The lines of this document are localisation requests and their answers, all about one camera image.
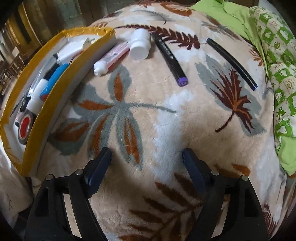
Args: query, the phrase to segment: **beige blanket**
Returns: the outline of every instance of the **beige blanket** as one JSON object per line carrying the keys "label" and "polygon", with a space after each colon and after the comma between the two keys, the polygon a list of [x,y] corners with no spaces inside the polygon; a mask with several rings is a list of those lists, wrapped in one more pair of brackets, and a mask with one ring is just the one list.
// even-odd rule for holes
{"label": "beige blanket", "polygon": [[[108,240],[184,240],[202,205],[181,158],[191,147],[223,175],[249,176],[271,237],[293,207],[295,179],[287,180],[275,153],[272,88],[252,46],[172,3],[132,5],[94,25],[115,28],[117,39],[136,28],[158,33],[189,84],[176,84],[154,44],[146,60],[125,55],[103,77],[91,70],[57,120],[37,177],[69,175],[107,146],[112,162],[90,203]],[[244,66],[256,91],[206,44],[209,37]],[[226,210],[227,198],[214,235]]]}

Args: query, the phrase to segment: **black marker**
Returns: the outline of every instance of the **black marker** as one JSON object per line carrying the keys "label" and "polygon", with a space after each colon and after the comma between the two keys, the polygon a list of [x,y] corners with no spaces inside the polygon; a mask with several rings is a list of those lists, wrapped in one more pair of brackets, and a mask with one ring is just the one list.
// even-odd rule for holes
{"label": "black marker", "polygon": [[221,54],[222,57],[224,57],[237,72],[239,72],[241,77],[247,82],[252,90],[257,89],[258,86],[255,81],[245,70],[245,68],[230,53],[228,53],[223,47],[210,38],[207,39],[207,43],[212,46],[219,54]]}
{"label": "black marker", "polygon": [[168,46],[165,44],[165,42],[158,37],[158,34],[152,33],[152,36],[154,37],[154,42],[158,49],[160,50],[161,54],[163,55],[168,67],[170,68],[173,76],[175,77],[177,84],[182,87],[188,84],[188,79],[186,75],[184,74],[179,62],[177,61],[176,57],[173,55],[173,53],[170,51]]}

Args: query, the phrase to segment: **metal screw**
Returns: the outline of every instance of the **metal screw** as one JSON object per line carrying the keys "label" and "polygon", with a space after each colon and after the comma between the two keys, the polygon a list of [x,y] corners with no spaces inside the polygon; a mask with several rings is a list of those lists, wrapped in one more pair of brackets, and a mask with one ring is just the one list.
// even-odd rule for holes
{"label": "metal screw", "polygon": [[49,175],[46,176],[46,180],[48,180],[48,181],[53,179],[53,178],[54,178],[53,174],[49,174]]}
{"label": "metal screw", "polygon": [[83,169],[77,169],[76,171],[75,171],[75,174],[76,175],[81,175],[83,173]]}
{"label": "metal screw", "polygon": [[242,179],[243,179],[244,181],[248,181],[248,180],[249,180],[249,178],[248,178],[247,176],[245,176],[245,175],[242,175]]}
{"label": "metal screw", "polygon": [[220,173],[216,170],[212,170],[211,173],[214,175],[214,176],[218,176]]}

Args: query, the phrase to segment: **yellow tape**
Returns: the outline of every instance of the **yellow tape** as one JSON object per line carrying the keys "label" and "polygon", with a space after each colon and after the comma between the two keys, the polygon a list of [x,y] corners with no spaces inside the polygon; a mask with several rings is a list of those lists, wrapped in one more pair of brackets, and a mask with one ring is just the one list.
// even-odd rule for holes
{"label": "yellow tape", "polygon": [[[54,88],[48,95],[41,112],[35,120],[33,128],[31,130],[25,153],[23,156],[23,163],[21,164],[19,159],[13,155],[11,147],[4,131],[4,126],[8,125],[10,114],[16,104],[16,100],[19,97],[22,89],[24,88],[28,78],[32,75],[35,68],[39,65],[40,61],[47,55],[47,53],[56,45],[63,37],[75,37],[81,34],[92,34],[102,36],[95,43],[93,43],[89,48],[82,52],[78,58],[66,69],[63,75],[60,77],[59,81],[55,84]],[[29,174],[34,161],[39,152],[43,136],[45,134],[46,128],[51,120],[56,106],[62,97],[64,90],[67,88],[73,77],[76,75],[78,70],[83,63],[88,60],[89,56],[98,49],[105,45],[115,32],[112,28],[98,28],[98,27],[79,27],[70,30],[64,30],[58,33],[50,41],[48,41],[31,59],[28,65],[25,67],[20,77],[18,78],[8,101],[4,107],[2,118],[0,119],[0,137],[3,142],[4,150],[8,157],[10,158],[13,165],[17,168],[18,172],[23,176]]]}
{"label": "yellow tape", "polygon": [[64,35],[67,37],[78,36],[80,34],[97,34],[103,35],[99,38],[96,42],[94,42],[91,46],[89,46],[86,50],[84,50],[78,58],[65,70],[65,72],[61,75],[59,80],[54,85],[53,89],[51,90],[50,94],[48,95],[45,103],[43,104],[42,110],[38,114],[33,128],[31,130],[24,157],[23,157],[23,164],[22,164],[22,176],[28,176],[30,170],[34,165],[34,161],[38,155],[40,146],[42,144],[44,134],[47,130],[47,126],[50,123],[50,120],[54,114],[56,107],[59,104],[61,97],[64,94],[65,89],[71,83],[75,75],[78,73],[80,68],[87,62],[99,48],[105,45],[111,37],[114,36],[115,32],[111,28],[83,28],[82,31],[78,28],[72,29],[70,31],[64,32]]}

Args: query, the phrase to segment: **green fabric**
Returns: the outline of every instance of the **green fabric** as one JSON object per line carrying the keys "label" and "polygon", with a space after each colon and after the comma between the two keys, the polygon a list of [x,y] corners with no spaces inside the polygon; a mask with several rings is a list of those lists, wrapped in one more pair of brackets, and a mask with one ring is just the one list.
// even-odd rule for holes
{"label": "green fabric", "polygon": [[258,49],[267,72],[267,62],[249,8],[223,0],[201,0],[191,7],[217,19],[222,25],[250,40]]}
{"label": "green fabric", "polygon": [[276,152],[288,175],[296,171],[296,39],[283,19],[261,7],[251,7],[274,90]]}

